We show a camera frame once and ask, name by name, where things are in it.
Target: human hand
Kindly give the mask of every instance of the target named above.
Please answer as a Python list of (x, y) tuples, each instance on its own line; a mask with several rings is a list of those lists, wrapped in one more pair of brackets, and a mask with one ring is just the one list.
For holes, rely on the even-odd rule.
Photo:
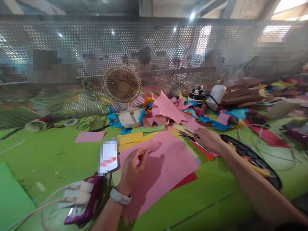
[(195, 141), (219, 155), (226, 147), (226, 143), (220, 138), (217, 132), (206, 128), (198, 128), (198, 130), (195, 130), (193, 133), (195, 136), (199, 137), (195, 137)]
[(121, 180), (117, 190), (124, 196), (129, 196), (132, 191), (138, 174), (143, 172), (145, 162), (147, 159), (147, 148), (140, 148), (132, 151), (124, 160), (122, 166)]

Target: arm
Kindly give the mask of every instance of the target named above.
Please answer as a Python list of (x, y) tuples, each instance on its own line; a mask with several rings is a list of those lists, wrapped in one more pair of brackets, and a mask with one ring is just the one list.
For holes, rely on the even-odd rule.
[[(140, 160), (138, 165), (135, 163), (137, 158)], [(116, 187), (119, 193), (127, 197), (129, 196), (136, 178), (144, 169), (146, 158), (147, 149), (142, 148), (131, 152), (131, 154), (129, 154), (125, 159), (122, 168), (121, 181)], [(115, 202), (112, 198), (109, 198), (91, 228), (91, 231), (116, 231), (118, 229), (122, 212), (123, 205)]]
[(211, 130), (198, 129), (195, 140), (219, 153), (228, 165), (234, 178), (245, 191), (254, 210), (266, 221), (281, 225), (298, 223), (308, 225), (305, 217), (266, 179), (252, 169), (232, 148)]

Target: perforated metal sheet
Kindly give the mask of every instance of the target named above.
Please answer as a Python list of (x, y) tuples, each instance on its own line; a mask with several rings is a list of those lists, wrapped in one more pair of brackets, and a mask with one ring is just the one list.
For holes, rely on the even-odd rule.
[[(34, 118), (54, 115), (57, 119), (80, 118), (105, 114), (111, 105), (115, 111), (126, 109), (102, 90), (102, 77), (107, 69), (127, 66), (138, 73), (142, 91), (133, 102), (160, 94), (182, 92), (188, 95), (196, 84), (206, 89), (221, 81), (229, 68), (248, 66), (246, 76), (266, 75), (251, 60), (256, 56), (258, 37), (292, 38), (285, 42), (293, 57), (269, 65), (276, 74), (288, 71), (307, 58), (307, 24), (305, 22), (251, 20), (195, 20), (166, 18), (114, 18), (69, 16), (1, 16), (0, 60), (0, 129), (24, 126)], [(33, 51), (76, 53), (75, 83), (30, 83), (29, 57)], [(8, 72), (8, 66), (19, 66)], [(88, 77), (101, 102), (92, 101), (81, 84)]]

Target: small fan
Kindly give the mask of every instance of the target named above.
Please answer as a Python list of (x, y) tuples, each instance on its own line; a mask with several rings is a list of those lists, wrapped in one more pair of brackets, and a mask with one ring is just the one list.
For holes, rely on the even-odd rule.
[(141, 92), (141, 81), (138, 75), (127, 67), (112, 67), (104, 74), (103, 88), (110, 98), (120, 103), (127, 103), (128, 110), (125, 110), (119, 116), (122, 126), (139, 127), (138, 118), (142, 109), (132, 108), (132, 101)]

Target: green table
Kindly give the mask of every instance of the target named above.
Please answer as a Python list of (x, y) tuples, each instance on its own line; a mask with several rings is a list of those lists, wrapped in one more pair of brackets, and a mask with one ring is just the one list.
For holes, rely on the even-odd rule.
[[(279, 128), (292, 120), (275, 122), (271, 127)], [(109, 132), (105, 134), (104, 140), (109, 140), (120, 134), (121, 129), (107, 128), (105, 131)], [(0, 137), (6, 133), (8, 131), (1, 131)], [(7, 163), (16, 179), (24, 180), (21, 184), (36, 201), (37, 206), (43, 205), (46, 198), (56, 189), (83, 180), (97, 171), (101, 144), (74, 143), (78, 133), (79, 131), (73, 128), (50, 129), (36, 134), (20, 130), (0, 143), (0, 152), (7, 150), (0, 155), (0, 162)], [(230, 129), (220, 134), (228, 134), (238, 139), (236, 130)], [(257, 135), (247, 127), (241, 130), (241, 136), (250, 145), (257, 141)], [(221, 158), (209, 161), (195, 146), (188, 143), (196, 150), (202, 162), (200, 169), (196, 171), (198, 179), (169, 192), (134, 224), (124, 227), (121, 221), (119, 230), (189, 230), (191, 227), (194, 230), (214, 230), (237, 225), (254, 214), (248, 199), (224, 161)], [(296, 143), (296, 147), (295, 155), (302, 164), (284, 161), (267, 154), (261, 155), (280, 176), (283, 183), (281, 192), (289, 200), (308, 192), (308, 156), (301, 144)], [(260, 149), (284, 158), (291, 157), (289, 149), (269, 147), (263, 141)], [(36, 182), (41, 182), (46, 191), (42, 192), (36, 186)], [(54, 200), (60, 196), (61, 193), (56, 195)], [(46, 211), (49, 217), (47, 224), (53, 230), (77, 230), (75, 225), (63, 225), (68, 210), (57, 210), (53, 213), (56, 211), (54, 205)], [(28, 218), (18, 230), (44, 230), (40, 213)]]

